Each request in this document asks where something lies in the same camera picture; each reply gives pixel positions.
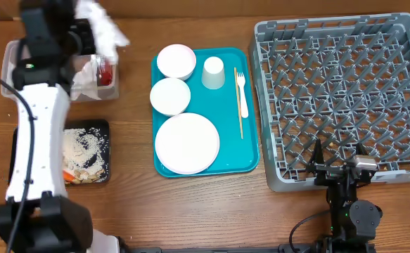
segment wooden table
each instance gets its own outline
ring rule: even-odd
[[[255,23],[274,18],[117,21],[132,41],[120,49],[119,99],[74,103],[69,113],[69,119],[110,122],[111,180],[68,188],[70,198],[90,210],[95,228],[122,236],[131,247],[277,246],[287,243],[298,221],[328,208],[324,191],[272,192],[262,160],[248,174],[174,180],[163,178],[153,167],[148,96],[150,62],[157,52],[168,44],[183,43],[191,48],[235,46],[247,53]],[[22,35],[19,22],[0,22],[0,71],[6,44]],[[0,204],[16,125],[14,102],[0,94]],[[260,132],[258,112],[257,125]],[[378,251],[410,252],[410,183],[369,186],[359,190],[359,197],[384,211],[375,241]],[[328,218],[310,221],[294,240],[311,242],[329,226]]]

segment grid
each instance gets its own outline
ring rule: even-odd
[[[299,34],[328,23],[276,22],[258,43],[284,179],[313,177],[305,165],[318,138],[327,165],[351,159],[361,142],[381,171],[410,171],[410,38],[391,29],[393,21],[340,21],[332,26],[353,33],[305,39]]]

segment white fork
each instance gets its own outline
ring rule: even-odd
[[[238,86],[239,86],[239,91],[241,92],[241,115],[243,118],[248,117],[248,107],[247,107],[247,101],[245,99],[245,92],[244,92],[244,86],[245,86],[245,77],[244,73],[238,72]]]

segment carrot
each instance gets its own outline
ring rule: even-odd
[[[65,170],[63,170],[63,176],[64,176],[64,180],[68,182],[72,182],[75,179],[75,177],[72,174],[70,174],[69,172],[66,172]]]

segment fork handle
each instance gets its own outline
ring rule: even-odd
[[[247,101],[245,99],[245,92],[243,87],[239,87],[239,90],[241,92],[241,116],[242,118],[247,118],[248,117],[248,107],[247,107]]]

